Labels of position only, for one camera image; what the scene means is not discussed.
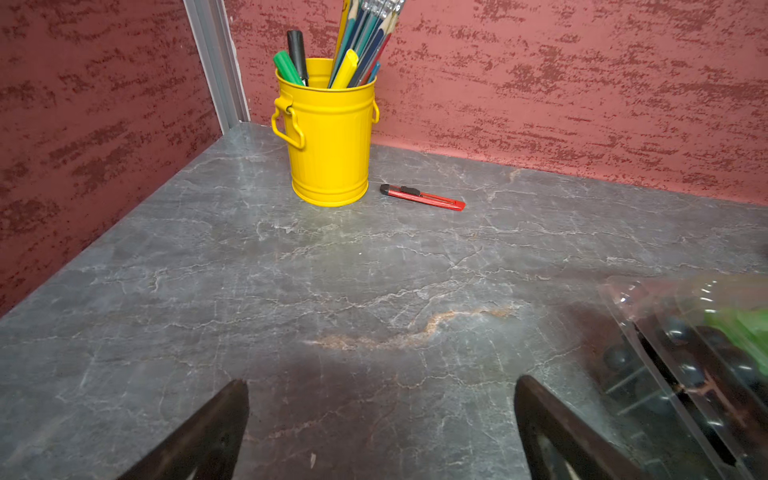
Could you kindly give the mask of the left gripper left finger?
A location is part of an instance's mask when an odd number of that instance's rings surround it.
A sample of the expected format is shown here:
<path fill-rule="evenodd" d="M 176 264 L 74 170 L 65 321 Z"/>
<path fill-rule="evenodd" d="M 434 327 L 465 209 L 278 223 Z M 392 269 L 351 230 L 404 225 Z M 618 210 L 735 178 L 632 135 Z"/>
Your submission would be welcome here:
<path fill-rule="evenodd" d="M 248 417 L 247 384 L 233 380 L 121 477 L 230 479 Z"/>

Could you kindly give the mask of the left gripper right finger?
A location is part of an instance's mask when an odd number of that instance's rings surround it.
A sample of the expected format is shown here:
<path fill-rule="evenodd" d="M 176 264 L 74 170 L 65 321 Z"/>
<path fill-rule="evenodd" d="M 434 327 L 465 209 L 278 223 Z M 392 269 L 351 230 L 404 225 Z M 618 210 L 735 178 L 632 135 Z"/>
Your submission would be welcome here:
<path fill-rule="evenodd" d="M 530 375 L 518 378 L 514 413 L 533 479 L 648 479 Z"/>

